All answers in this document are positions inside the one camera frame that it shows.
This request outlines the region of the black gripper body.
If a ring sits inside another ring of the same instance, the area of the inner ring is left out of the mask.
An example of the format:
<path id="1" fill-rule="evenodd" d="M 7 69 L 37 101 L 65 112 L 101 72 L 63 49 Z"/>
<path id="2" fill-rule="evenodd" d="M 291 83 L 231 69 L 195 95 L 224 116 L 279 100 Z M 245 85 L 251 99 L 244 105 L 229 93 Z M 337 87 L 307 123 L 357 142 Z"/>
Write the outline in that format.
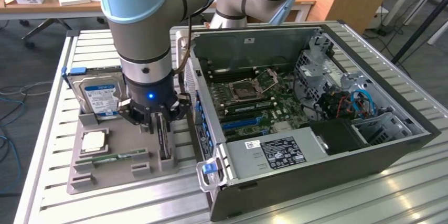
<path id="1" fill-rule="evenodd" d="M 127 87 L 133 102 L 151 108 L 152 112 L 161 112 L 165 116 L 175 116 L 179 109 L 171 110 L 177 102 L 177 95 L 175 91 L 173 70 L 168 75 L 153 83 L 140 83 L 125 76 Z"/>

